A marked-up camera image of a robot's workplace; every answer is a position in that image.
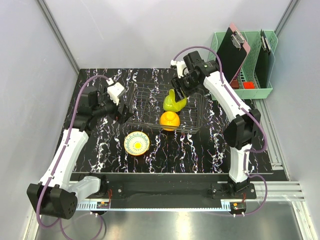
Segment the yellow bowl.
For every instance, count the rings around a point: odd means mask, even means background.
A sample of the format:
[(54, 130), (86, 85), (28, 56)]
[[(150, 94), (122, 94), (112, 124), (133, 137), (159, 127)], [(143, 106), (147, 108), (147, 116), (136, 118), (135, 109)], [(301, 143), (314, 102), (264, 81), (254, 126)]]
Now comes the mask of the yellow bowl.
[(186, 106), (186, 104), (187, 104), (187, 99), (179, 102), (175, 101), (175, 112), (177, 113), (181, 111)]

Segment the green striped bowl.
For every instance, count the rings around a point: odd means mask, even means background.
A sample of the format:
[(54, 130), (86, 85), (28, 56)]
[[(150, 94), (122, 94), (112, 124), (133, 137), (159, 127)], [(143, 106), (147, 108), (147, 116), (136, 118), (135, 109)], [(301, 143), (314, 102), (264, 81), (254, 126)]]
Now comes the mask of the green striped bowl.
[(143, 155), (149, 147), (150, 139), (141, 131), (131, 132), (124, 138), (125, 151), (132, 156)]

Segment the white green bowl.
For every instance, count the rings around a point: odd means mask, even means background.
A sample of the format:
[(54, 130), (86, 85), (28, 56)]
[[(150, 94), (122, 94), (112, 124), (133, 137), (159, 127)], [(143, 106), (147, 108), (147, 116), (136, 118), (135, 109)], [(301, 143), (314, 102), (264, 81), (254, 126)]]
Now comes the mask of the white green bowl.
[(175, 112), (175, 91), (170, 89), (168, 95), (164, 98), (163, 109), (165, 111)]

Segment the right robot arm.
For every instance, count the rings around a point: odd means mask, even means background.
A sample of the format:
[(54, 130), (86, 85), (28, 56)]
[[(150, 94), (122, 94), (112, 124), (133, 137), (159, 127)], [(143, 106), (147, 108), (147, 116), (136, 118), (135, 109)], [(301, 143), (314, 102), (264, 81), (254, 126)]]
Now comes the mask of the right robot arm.
[(218, 101), (228, 118), (223, 138), (230, 147), (228, 181), (223, 186), (232, 198), (239, 198), (249, 187), (249, 150), (257, 135), (261, 114), (251, 109), (231, 88), (222, 72), (219, 59), (204, 61), (198, 51), (188, 53), (181, 61), (171, 60), (177, 71), (171, 80), (175, 99), (181, 100), (194, 94), (199, 86), (205, 87)]

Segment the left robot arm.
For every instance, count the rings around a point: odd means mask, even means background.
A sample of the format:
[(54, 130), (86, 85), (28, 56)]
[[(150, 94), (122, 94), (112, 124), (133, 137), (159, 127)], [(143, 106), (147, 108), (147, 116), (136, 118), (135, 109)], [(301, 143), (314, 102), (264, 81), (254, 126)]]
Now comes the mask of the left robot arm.
[(102, 94), (93, 86), (81, 88), (69, 127), (63, 131), (48, 170), (38, 183), (31, 183), (27, 188), (27, 196), (38, 217), (68, 220), (74, 215), (79, 202), (91, 195), (103, 198), (108, 193), (105, 177), (89, 174), (73, 185), (70, 185), (70, 179), (98, 119), (110, 116), (122, 124), (132, 116), (123, 100), (126, 91), (119, 82), (106, 87)]

